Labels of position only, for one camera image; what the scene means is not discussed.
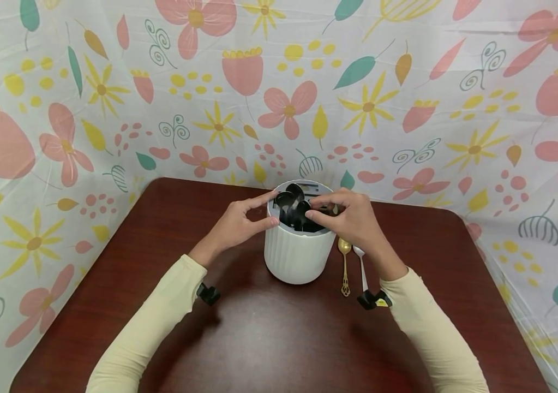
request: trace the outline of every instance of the long-sleeve shirt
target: long-sleeve shirt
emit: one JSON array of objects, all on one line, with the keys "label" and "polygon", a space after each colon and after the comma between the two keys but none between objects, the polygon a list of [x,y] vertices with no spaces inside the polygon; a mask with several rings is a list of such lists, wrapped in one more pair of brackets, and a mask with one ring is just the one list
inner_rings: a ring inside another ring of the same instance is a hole
[{"label": "long-sleeve shirt", "polygon": [[[183,255],[160,279],[95,366],[87,393],[135,393],[159,344],[191,311],[207,270]],[[485,393],[481,368],[460,332],[434,301],[422,279],[409,269],[395,281],[380,281],[390,310],[427,366],[438,393]]]}]

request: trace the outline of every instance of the yellow star flower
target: yellow star flower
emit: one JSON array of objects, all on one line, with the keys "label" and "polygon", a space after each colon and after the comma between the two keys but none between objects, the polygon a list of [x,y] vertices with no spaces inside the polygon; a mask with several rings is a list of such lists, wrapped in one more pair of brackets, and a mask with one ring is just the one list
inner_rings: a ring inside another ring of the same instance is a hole
[{"label": "yellow star flower", "polygon": [[523,340],[534,356],[538,356],[549,364],[557,365],[557,361],[550,355],[542,351],[543,347],[554,347],[557,342],[556,338],[552,338],[546,334],[539,335],[536,329],[530,329],[523,335]]},{"label": "yellow star flower", "polygon": [[109,81],[109,78],[111,77],[111,71],[113,71],[113,65],[109,64],[108,66],[106,66],[104,72],[102,72],[102,78],[100,78],[100,76],[98,75],[98,71],[95,69],[95,66],[87,57],[87,55],[85,55],[85,59],[86,59],[86,65],[87,67],[89,67],[89,72],[91,73],[91,78],[89,78],[88,75],[86,77],[86,80],[87,82],[89,82],[89,85],[91,85],[91,87],[93,87],[94,90],[91,99],[89,99],[89,103],[95,104],[98,102],[99,99],[100,104],[102,106],[102,115],[104,115],[104,117],[106,117],[106,109],[104,108],[105,104],[107,107],[109,107],[111,113],[115,117],[118,117],[117,112],[115,111],[115,108],[113,108],[113,105],[111,104],[109,98],[114,100],[118,104],[123,105],[124,102],[122,101],[122,99],[119,98],[116,94],[114,94],[114,92],[128,94],[130,93],[130,90],[128,90],[128,88],[121,87],[121,86],[106,85],[106,83]]},{"label": "yellow star flower", "polygon": [[444,193],[438,195],[435,199],[431,199],[431,198],[427,198],[427,200],[425,200],[425,206],[426,207],[443,207],[443,206],[447,206],[452,204],[453,202],[451,202],[451,200],[441,200],[443,199],[445,196]]},{"label": "yellow star flower", "polygon": [[34,211],[34,233],[30,232],[26,227],[23,226],[23,224],[17,222],[14,219],[11,219],[10,217],[3,216],[3,219],[6,224],[13,230],[15,235],[21,237],[21,239],[24,240],[25,243],[14,240],[2,241],[2,244],[6,247],[23,249],[23,252],[21,253],[21,255],[18,256],[17,260],[14,261],[10,268],[8,268],[6,272],[0,276],[0,280],[2,280],[2,278],[10,276],[11,274],[21,269],[23,265],[25,265],[26,262],[30,259],[30,255],[32,255],[32,259],[34,260],[34,269],[37,273],[37,276],[40,276],[41,270],[40,254],[56,260],[61,259],[51,249],[43,246],[59,243],[59,241],[62,240],[60,237],[50,237],[50,235],[56,232],[56,230],[60,228],[61,225],[63,225],[65,219],[61,219],[56,224],[52,225],[47,231],[43,232],[43,234],[40,234],[41,215],[38,207]]},{"label": "yellow star flower", "polygon": [[236,180],[236,173],[233,170],[231,171],[230,177],[228,176],[224,177],[224,181],[226,182],[226,184],[230,186],[241,186],[246,182],[245,179]]},{"label": "yellow star flower", "polygon": [[495,140],[488,141],[490,137],[493,135],[493,131],[495,131],[495,128],[497,128],[497,124],[499,124],[499,120],[495,121],[495,123],[493,123],[493,125],[486,130],[484,135],[482,135],[482,137],[479,140],[477,140],[477,129],[473,131],[473,136],[471,137],[468,146],[447,144],[447,147],[453,150],[454,152],[460,152],[460,153],[464,152],[464,154],[462,154],[462,156],[460,157],[456,157],[455,160],[449,162],[449,164],[445,165],[445,168],[447,168],[448,166],[455,165],[457,162],[461,160],[464,160],[464,162],[460,167],[460,171],[462,171],[462,169],[464,169],[464,167],[469,163],[471,158],[474,158],[476,165],[479,165],[481,156],[491,157],[491,158],[497,157],[497,154],[490,153],[485,150],[487,147],[500,144],[501,142],[505,141],[509,136],[509,135],[505,135]]},{"label": "yellow star flower", "polygon": [[226,137],[226,139],[228,139],[230,143],[233,143],[233,138],[231,138],[229,133],[232,133],[234,136],[237,136],[238,138],[242,137],[241,133],[226,126],[229,123],[229,121],[233,119],[235,113],[234,112],[229,113],[228,115],[226,115],[226,117],[224,117],[224,120],[222,120],[222,116],[220,113],[220,106],[218,106],[218,101],[214,101],[213,111],[214,111],[215,120],[213,119],[209,111],[205,109],[205,115],[207,115],[207,119],[209,119],[211,124],[193,123],[193,122],[192,124],[198,128],[206,129],[207,131],[214,131],[213,134],[211,135],[211,138],[209,138],[209,144],[211,145],[211,143],[213,142],[216,136],[220,136],[220,143],[222,144],[223,148],[226,148],[224,144],[224,137]]},{"label": "yellow star flower", "polygon": [[277,28],[277,25],[275,24],[274,18],[272,16],[278,17],[279,19],[285,19],[284,14],[271,9],[273,4],[274,0],[257,0],[257,5],[243,5],[243,9],[245,9],[246,11],[254,15],[259,15],[257,21],[255,22],[255,25],[253,26],[253,32],[251,34],[254,34],[259,28],[259,24],[263,22],[263,35],[266,36],[266,41],[268,40],[268,22],[270,22],[272,27],[274,27],[275,29]]},{"label": "yellow star flower", "polygon": [[353,101],[341,99],[340,103],[347,108],[349,111],[358,112],[356,117],[353,117],[351,121],[346,125],[344,129],[349,129],[358,119],[362,119],[359,124],[359,135],[362,135],[362,131],[364,131],[364,125],[366,124],[366,117],[370,117],[370,124],[373,127],[377,128],[377,116],[375,113],[386,120],[394,120],[394,117],[390,115],[387,111],[384,111],[382,108],[378,108],[377,105],[381,103],[385,103],[387,100],[396,96],[399,91],[390,91],[387,94],[384,94],[379,98],[379,92],[381,92],[381,87],[383,86],[383,80],[386,78],[386,71],[383,71],[381,77],[375,83],[373,87],[373,92],[370,95],[370,99],[368,99],[368,87],[364,84],[364,88],[362,89],[362,102],[361,103],[354,103]]}]

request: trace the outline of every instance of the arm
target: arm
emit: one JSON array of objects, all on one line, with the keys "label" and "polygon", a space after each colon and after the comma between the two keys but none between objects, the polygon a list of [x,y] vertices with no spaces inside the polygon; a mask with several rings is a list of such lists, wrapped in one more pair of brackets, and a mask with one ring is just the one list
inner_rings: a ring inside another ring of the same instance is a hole
[{"label": "arm", "polygon": [[488,386],[476,357],[414,270],[394,252],[375,218],[366,195],[346,189],[311,200],[342,207],[336,217],[308,211],[308,218],[363,249],[379,274],[381,289],[390,297],[390,310],[427,366],[436,392],[486,393]]},{"label": "arm", "polygon": [[275,218],[251,222],[246,212],[265,205],[276,193],[229,205],[221,219],[189,256],[183,255],[160,279],[146,302],[93,369],[87,393],[135,393],[148,362],[164,338],[191,311],[207,269],[222,251],[276,227]]}]

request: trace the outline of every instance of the dark red table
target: dark red table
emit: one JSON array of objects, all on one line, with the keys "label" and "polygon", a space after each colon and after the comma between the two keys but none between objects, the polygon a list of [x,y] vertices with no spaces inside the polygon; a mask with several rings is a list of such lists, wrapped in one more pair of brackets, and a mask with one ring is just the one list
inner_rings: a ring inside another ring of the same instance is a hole
[{"label": "dark red table", "polygon": [[[11,392],[84,392],[102,353],[159,278],[206,234],[231,200],[262,190],[154,181],[60,312]],[[459,328],[491,392],[549,392],[464,224],[451,212],[375,203],[390,243]],[[254,219],[263,209],[251,212]],[[371,289],[377,276],[366,262]],[[263,234],[225,252],[200,300],[160,346],[141,392],[424,392],[429,377],[389,310],[356,301],[361,273],[349,254],[349,298],[336,248],[316,281],[283,284],[263,262]]]}]

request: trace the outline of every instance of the floral backdrop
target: floral backdrop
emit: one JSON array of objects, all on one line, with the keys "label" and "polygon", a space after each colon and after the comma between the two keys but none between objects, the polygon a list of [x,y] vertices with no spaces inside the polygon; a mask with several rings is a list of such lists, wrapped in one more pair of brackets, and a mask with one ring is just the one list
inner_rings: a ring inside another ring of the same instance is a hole
[{"label": "floral backdrop", "polygon": [[558,1],[0,0],[0,392],[163,176],[455,211],[558,392]]}]

